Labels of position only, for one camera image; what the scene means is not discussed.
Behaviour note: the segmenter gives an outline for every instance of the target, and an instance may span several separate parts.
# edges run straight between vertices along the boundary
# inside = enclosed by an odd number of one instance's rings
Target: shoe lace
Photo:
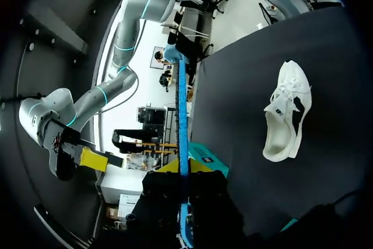
[[[296,92],[295,89],[297,88],[297,86],[298,81],[296,79],[292,79],[290,81],[287,81],[286,83],[278,84],[276,90],[272,93],[270,97],[270,101],[272,102],[279,96],[284,96],[287,100],[293,101],[294,93]]]

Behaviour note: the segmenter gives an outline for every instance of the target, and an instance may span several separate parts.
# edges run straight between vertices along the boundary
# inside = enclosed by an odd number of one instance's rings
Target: white wall
[[[150,105],[163,107],[175,103],[175,84],[172,83],[166,93],[165,88],[159,84],[159,78],[164,72],[161,69],[150,68],[150,60],[155,46],[163,47],[167,43],[168,34],[163,34],[159,23],[147,22],[138,49],[135,52],[129,66],[139,77],[139,88],[135,95],[123,105],[102,115],[101,137],[102,151],[119,153],[112,144],[111,136],[114,129],[141,129],[142,124],[137,122],[137,108]],[[104,109],[110,108],[127,99],[135,90],[136,84],[127,92],[120,94]]]

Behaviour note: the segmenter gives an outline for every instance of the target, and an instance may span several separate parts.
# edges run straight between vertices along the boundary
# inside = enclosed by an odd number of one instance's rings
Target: black table surface
[[[312,107],[297,157],[273,163],[262,155],[263,109],[280,67],[291,59],[312,86]],[[276,23],[205,59],[192,141],[230,168],[228,190],[244,215],[246,234],[278,232],[316,204],[361,187],[372,154],[372,93],[372,69],[344,8]],[[346,213],[350,205],[337,210]]]

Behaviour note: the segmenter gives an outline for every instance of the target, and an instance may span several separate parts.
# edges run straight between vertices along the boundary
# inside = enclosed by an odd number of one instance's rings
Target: blue strap
[[[188,119],[187,119],[187,79],[185,61],[179,61],[179,158],[180,175],[184,192],[188,188],[189,162],[188,162]],[[188,198],[184,197],[180,209],[181,237],[189,248],[193,248],[190,229],[187,227]]]

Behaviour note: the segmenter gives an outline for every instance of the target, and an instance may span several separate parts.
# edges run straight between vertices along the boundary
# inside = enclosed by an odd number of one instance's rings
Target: black chair
[[[219,13],[224,14],[224,11],[221,11],[219,9],[219,4],[223,1],[228,0],[201,0],[202,4],[197,4],[193,1],[181,1],[180,6],[181,7],[187,7],[187,8],[194,8],[197,10],[200,10],[202,13],[213,13],[215,10],[217,10]]]
[[[213,44],[209,44],[205,49],[203,49],[200,44],[193,42],[180,32],[171,32],[168,36],[167,43],[176,44],[176,50],[189,59],[189,64],[186,65],[186,73],[189,75],[188,84],[192,86],[196,74],[197,63],[208,57],[206,53],[209,47],[213,47]]]

